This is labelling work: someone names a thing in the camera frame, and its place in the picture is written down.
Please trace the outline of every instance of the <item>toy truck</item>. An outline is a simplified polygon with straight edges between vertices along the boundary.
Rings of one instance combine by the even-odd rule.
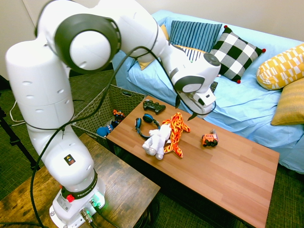
[[[204,134],[202,136],[203,147],[207,147],[207,146],[215,147],[218,144],[218,142],[219,140],[215,129],[212,129],[210,131],[210,134]]]

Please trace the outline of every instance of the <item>headphones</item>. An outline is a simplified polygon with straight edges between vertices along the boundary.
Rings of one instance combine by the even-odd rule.
[[[157,126],[158,130],[161,128],[159,123],[153,118],[153,116],[151,116],[150,114],[145,114],[143,115],[143,118],[142,118],[145,122],[147,123],[152,123],[154,122],[155,125]],[[141,125],[142,125],[142,119],[141,118],[136,118],[135,120],[135,129],[137,130],[137,133],[142,137],[144,138],[145,140],[149,139],[150,136],[146,136],[146,135],[143,135],[142,132],[141,132]]]

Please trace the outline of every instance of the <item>wooden table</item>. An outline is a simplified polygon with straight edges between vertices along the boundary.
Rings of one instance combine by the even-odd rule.
[[[147,99],[165,104],[150,96]],[[166,104],[159,115],[144,111],[140,103],[108,136],[107,139],[138,158],[169,175],[178,182],[211,200],[242,221],[257,227],[266,225],[279,153],[246,138],[191,116]],[[181,112],[191,132],[183,132],[178,143],[183,158],[175,153],[165,154],[159,161],[142,148],[144,140],[137,134],[135,119],[151,114],[159,123]],[[148,135],[153,124],[142,121],[141,131]],[[204,148],[202,135],[216,129],[219,144]]]
[[[83,134],[80,139],[93,157],[98,176],[105,182],[103,214],[122,228],[132,228],[160,187],[86,134]],[[0,222],[37,223],[30,201],[29,187],[30,179],[0,202]],[[41,221],[49,228],[56,228],[49,216],[49,208],[59,189],[58,182],[45,167],[37,172],[34,182],[35,204]],[[97,227],[113,227],[97,214],[94,214],[93,218]],[[84,223],[81,227],[89,228],[90,225]]]

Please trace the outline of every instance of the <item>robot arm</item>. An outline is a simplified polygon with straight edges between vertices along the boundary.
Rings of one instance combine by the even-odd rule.
[[[151,50],[184,103],[197,114],[209,112],[215,101],[209,86],[219,72],[217,59],[204,54],[191,63],[136,1],[101,0],[91,9],[69,0],[50,2],[39,18],[37,38],[12,46],[6,63],[32,144],[39,155],[44,151],[42,161],[63,186],[50,208],[58,227],[80,226],[80,210],[95,213],[92,199],[101,207],[105,204],[105,184],[70,125],[45,149],[74,115],[67,67],[83,74],[99,72],[120,49],[142,62],[155,59],[146,49]]]
[[[145,47],[161,59],[173,88],[190,110],[204,115],[215,101],[209,87],[220,69],[216,57],[206,53],[191,63],[134,0],[101,0],[93,9],[70,1],[53,2],[43,11],[38,31],[65,64],[84,74],[103,69],[120,49],[141,62],[154,60],[147,50],[136,49]]]

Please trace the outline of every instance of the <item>wicker basket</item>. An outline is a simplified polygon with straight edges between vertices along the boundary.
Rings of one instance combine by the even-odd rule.
[[[99,102],[104,94],[103,90],[97,97],[93,99],[76,117],[75,119],[90,115],[99,105]],[[127,116],[142,100],[145,95],[135,93],[129,90],[110,85],[105,99],[97,111],[90,118],[72,124],[75,133],[80,136],[83,133],[88,134],[95,139],[99,144],[103,145],[108,150],[110,149],[106,138],[96,133],[101,126],[108,125],[113,119],[113,110],[120,110]]]

